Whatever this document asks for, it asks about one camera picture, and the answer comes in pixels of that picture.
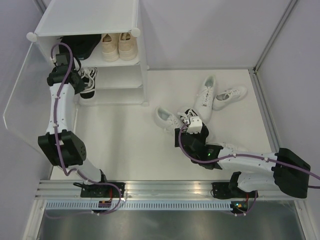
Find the black white patterned sneaker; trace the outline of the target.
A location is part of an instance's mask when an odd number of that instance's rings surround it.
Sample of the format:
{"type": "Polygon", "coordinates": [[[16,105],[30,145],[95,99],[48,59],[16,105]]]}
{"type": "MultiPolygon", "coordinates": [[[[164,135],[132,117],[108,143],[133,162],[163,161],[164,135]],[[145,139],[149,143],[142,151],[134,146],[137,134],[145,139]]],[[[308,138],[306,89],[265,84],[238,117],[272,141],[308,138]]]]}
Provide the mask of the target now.
{"type": "Polygon", "coordinates": [[[177,114],[185,126],[185,130],[183,130],[184,133],[191,134],[204,141],[207,139],[210,133],[209,129],[193,108],[183,107],[177,114]]]}

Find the black canvas sneaker front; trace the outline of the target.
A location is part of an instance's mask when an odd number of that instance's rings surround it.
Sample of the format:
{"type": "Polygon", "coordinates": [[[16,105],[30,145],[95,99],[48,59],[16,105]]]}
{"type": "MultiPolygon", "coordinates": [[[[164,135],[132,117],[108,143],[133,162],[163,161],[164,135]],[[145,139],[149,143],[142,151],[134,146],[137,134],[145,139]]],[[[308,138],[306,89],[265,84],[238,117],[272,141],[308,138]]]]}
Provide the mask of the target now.
{"type": "Polygon", "coordinates": [[[100,34],[77,35],[75,37],[73,54],[79,60],[88,59],[100,40],[100,34]]]}

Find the white plastic shoe cabinet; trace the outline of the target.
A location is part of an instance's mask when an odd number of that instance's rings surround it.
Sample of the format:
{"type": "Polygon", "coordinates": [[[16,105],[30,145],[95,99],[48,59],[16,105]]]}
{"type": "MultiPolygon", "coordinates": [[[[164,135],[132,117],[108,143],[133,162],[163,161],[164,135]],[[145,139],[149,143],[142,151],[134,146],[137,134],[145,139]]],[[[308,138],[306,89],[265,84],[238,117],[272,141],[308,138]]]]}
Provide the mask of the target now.
{"type": "Polygon", "coordinates": [[[63,37],[118,34],[134,37],[135,58],[104,59],[103,43],[99,41],[83,68],[97,68],[93,97],[78,102],[83,106],[148,105],[147,60],[141,5],[138,0],[52,0],[36,29],[26,35],[49,61],[51,48],[63,37]]]}

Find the beige lace sneaker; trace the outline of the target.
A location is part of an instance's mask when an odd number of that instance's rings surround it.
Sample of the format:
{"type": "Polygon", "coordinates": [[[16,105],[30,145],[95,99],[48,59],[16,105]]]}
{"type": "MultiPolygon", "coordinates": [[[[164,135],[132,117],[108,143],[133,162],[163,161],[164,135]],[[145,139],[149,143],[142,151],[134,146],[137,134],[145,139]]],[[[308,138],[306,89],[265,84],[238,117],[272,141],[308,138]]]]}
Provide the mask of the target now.
{"type": "Polygon", "coordinates": [[[118,40],[118,52],[120,59],[133,60],[138,54],[137,38],[130,32],[121,33],[118,40]]]}
{"type": "Polygon", "coordinates": [[[119,33],[105,33],[101,37],[102,56],[106,62],[117,61],[119,54],[119,33]]]}

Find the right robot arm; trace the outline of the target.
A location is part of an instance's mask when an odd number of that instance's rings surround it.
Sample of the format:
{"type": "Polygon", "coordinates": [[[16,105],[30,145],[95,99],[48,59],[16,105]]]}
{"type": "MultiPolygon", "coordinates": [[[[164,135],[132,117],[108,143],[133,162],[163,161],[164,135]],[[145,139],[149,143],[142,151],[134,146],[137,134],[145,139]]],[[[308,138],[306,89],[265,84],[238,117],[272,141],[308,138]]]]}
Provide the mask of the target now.
{"type": "Polygon", "coordinates": [[[174,137],[174,146],[192,163],[207,170],[231,171],[226,188],[233,195],[254,196],[258,191],[281,191],[298,199],[308,195],[311,167],[290,149],[246,152],[217,143],[207,144],[205,131],[195,134],[183,128],[176,128],[174,137]]]}

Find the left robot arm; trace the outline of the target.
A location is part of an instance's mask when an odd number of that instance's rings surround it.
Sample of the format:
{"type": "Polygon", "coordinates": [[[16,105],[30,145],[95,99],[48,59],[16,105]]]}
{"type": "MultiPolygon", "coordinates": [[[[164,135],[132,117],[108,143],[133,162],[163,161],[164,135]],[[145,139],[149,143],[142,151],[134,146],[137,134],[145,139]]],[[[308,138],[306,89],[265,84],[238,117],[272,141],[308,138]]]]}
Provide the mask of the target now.
{"type": "Polygon", "coordinates": [[[55,59],[55,67],[47,78],[50,117],[45,134],[37,139],[38,146],[65,176],[76,173],[87,185],[106,183],[106,175],[89,161],[85,143],[73,132],[74,97],[85,87],[73,55],[58,53],[55,59]]]}

